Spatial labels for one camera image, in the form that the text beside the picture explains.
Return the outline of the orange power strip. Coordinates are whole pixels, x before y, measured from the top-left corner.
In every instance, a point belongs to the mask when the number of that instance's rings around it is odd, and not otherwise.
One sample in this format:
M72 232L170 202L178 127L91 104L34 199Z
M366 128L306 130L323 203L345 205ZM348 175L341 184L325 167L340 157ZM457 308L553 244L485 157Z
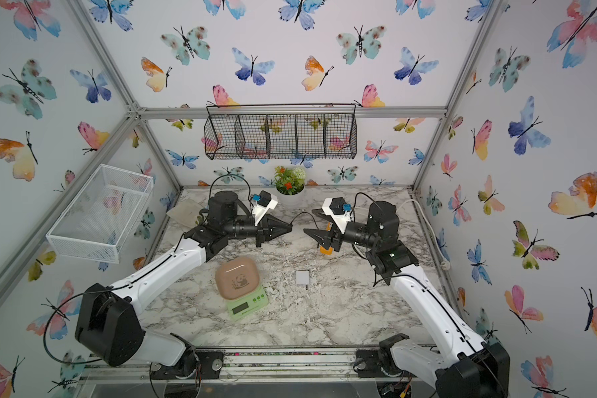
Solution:
M342 245L342 234L335 223L328 223L326 234L323 237L323 244L320 245L320 251L324 255L332 255L339 252Z

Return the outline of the white charger adapter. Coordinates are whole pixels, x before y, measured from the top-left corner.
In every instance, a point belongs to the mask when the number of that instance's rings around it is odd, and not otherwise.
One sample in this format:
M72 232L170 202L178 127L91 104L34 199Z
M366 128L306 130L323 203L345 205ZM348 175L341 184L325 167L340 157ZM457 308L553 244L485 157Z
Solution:
M295 280L297 285L309 286L310 273L308 272L308 270L299 270L295 274Z

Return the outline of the green electronic scale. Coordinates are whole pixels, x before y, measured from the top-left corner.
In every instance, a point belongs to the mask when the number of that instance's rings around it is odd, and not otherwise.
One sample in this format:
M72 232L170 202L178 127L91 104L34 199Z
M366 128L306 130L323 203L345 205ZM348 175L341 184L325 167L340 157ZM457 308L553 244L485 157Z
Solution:
M268 295L265 293L263 285L259 285L255 290L241 296L240 298L225 300L227 312L234 321L245 318L245 316L255 313L265 308L269 304Z

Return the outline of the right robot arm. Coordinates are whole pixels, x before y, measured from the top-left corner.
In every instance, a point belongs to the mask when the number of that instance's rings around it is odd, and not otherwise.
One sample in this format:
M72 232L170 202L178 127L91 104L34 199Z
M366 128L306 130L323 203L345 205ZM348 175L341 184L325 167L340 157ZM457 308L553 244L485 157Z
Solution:
M395 205L373 202L364 223L355 221L352 205L341 197L326 199L312 213L331 227L307 229L305 234L325 249L339 251L344 243L365 249L377 283L390 286L406 301L436 345L431 351L405 337L386 340L383 355L389 373L408 372L438 397L508 395L509 354L472 330L432 285L399 237Z

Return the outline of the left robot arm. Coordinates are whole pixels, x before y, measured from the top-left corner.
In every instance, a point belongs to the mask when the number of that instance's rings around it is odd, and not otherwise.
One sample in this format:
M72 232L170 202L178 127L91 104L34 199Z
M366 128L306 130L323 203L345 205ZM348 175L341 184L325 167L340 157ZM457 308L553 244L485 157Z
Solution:
M81 303L76 341L109 366L144 361L176 369L182 376L192 373L198 363L192 344L181 337L144 329L139 315L230 241L252 238L262 245L291 232L288 222L270 215L279 203L276 195L262 191L253 201L253 207L248 207L235 192L215 194L202 210L206 220L183 233L174 248L110 286L91 285Z

